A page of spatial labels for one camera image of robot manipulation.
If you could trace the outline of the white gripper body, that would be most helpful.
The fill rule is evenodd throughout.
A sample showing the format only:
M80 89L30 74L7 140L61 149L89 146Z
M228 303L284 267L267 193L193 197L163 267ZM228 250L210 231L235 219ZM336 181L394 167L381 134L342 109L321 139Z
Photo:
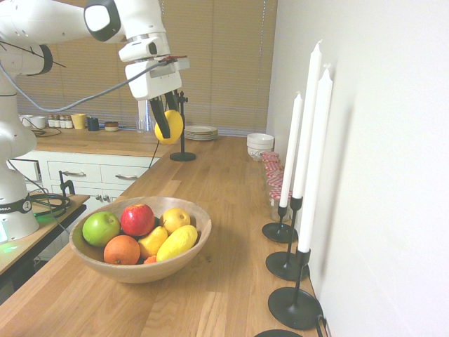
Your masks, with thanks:
M176 62L164 64L155 60L135 62L125 67L130 91L136 100L149 100L181 87L182 80Z

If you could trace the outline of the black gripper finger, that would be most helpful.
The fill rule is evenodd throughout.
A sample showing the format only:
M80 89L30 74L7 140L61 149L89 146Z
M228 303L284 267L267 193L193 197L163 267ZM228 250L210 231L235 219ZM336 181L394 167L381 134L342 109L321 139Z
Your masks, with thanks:
M168 105L169 110L179 110L179 103L178 103L178 92L177 90L170 91L164 94L166 99L166 104Z
M165 110L163 108L163 101L161 97L155 97L149 100L152 113L155 121L159 126L163 139L170 138L170 126L165 116Z

